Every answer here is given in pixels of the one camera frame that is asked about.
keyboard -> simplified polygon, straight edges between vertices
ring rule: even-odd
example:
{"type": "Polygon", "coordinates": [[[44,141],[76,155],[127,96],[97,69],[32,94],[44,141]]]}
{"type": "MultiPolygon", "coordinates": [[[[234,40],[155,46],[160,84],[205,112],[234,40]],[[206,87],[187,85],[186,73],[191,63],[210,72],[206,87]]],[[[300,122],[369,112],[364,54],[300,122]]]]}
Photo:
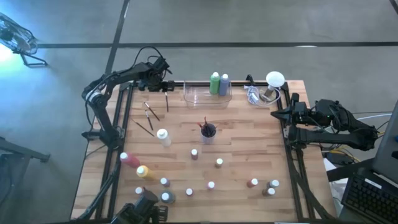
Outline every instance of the keyboard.
{"type": "Polygon", "coordinates": [[[373,173],[361,172],[348,179],[341,203],[377,223],[398,224],[398,189],[373,173]]]}

desk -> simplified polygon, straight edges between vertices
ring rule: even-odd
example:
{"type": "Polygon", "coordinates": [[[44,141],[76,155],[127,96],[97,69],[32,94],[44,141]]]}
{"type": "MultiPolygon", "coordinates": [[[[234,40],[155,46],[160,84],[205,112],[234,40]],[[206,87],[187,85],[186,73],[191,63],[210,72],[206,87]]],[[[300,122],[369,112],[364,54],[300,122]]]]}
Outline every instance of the desk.
{"type": "MultiPolygon", "coordinates": [[[[300,101],[306,101],[309,105],[304,82],[297,80],[288,83],[290,92],[299,93],[300,101]]],[[[110,118],[115,111],[117,92],[115,88],[108,103],[110,118]]],[[[150,117],[154,134],[160,128],[167,129],[172,145],[163,148],[157,138],[147,134],[132,121],[129,122],[124,151],[134,153],[141,164],[155,172],[158,180],[142,180],[134,169],[122,166],[115,212],[125,203],[134,203],[139,198],[134,193],[136,187],[145,186],[160,195],[165,188],[160,185],[159,179],[166,177],[171,181],[169,189],[177,198],[174,204],[169,205],[168,222],[296,221],[280,123],[270,115],[271,111],[277,110],[276,104],[268,108],[250,105],[242,87],[233,87],[233,99],[224,110],[188,109],[182,87],[176,87],[168,96],[169,112],[166,110],[164,94],[138,90],[133,92],[130,119],[150,129],[144,113],[144,101],[147,101],[160,118],[157,121],[153,115],[150,117]],[[204,116],[207,116],[209,123],[218,126],[213,145],[203,145],[200,140],[197,122],[203,121],[204,116]],[[197,161],[191,160],[191,149],[198,149],[197,161]],[[214,167],[217,158],[224,160],[220,169],[214,167]],[[249,189],[246,182],[251,178],[257,178],[259,185],[249,189]],[[275,196],[263,197],[261,190],[272,179],[279,180],[280,187],[276,188],[275,196]],[[216,187],[215,190],[208,191],[206,184],[211,180],[216,187]],[[187,187],[194,190],[193,197],[185,195],[187,187]]],[[[101,145],[99,141],[91,142],[87,153],[101,145]]],[[[85,161],[72,218],[82,214],[98,193],[105,155],[105,150],[98,151],[85,161]]],[[[326,210],[335,215],[319,148],[307,148],[304,161],[312,192],[326,210]]],[[[305,208],[302,192],[300,198],[305,208]]],[[[105,205],[108,202],[109,197],[105,199],[105,205]]],[[[104,206],[104,217],[106,210],[107,206],[104,206]]]]}

green bottle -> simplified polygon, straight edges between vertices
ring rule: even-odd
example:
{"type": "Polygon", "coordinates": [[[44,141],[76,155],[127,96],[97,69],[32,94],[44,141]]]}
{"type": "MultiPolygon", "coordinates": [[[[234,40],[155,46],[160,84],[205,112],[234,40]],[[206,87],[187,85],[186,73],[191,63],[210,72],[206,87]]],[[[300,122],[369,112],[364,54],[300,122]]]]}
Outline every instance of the green bottle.
{"type": "Polygon", "coordinates": [[[210,93],[218,94],[218,88],[220,87],[220,76],[218,72],[215,72],[210,77],[210,93]]]}

yellow bottle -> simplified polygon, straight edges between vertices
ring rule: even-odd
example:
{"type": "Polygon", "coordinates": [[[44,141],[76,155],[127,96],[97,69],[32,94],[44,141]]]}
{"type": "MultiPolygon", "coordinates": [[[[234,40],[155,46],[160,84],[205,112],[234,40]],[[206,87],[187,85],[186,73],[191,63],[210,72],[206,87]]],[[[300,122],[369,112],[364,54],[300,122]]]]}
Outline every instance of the yellow bottle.
{"type": "Polygon", "coordinates": [[[154,180],[155,179],[154,172],[152,170],[148,169],[148,167],[146,167],[146,166],[139,166],[137,168],[137,175],[146,180],[154,180]]]}

white bottle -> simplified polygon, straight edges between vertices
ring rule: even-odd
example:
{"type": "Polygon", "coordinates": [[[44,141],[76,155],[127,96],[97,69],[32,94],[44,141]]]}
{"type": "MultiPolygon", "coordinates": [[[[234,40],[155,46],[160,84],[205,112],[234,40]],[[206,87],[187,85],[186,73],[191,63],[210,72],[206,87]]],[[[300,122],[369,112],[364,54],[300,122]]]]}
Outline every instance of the white bottle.
{"type": "Polygon", "coordinates": [[[169,147],[172,144],[172,140],[170,139],[170,136],[166,129],[160,129],[157,131],[157,138],[160,140],[162,143],[163,147],[169,147]]]}

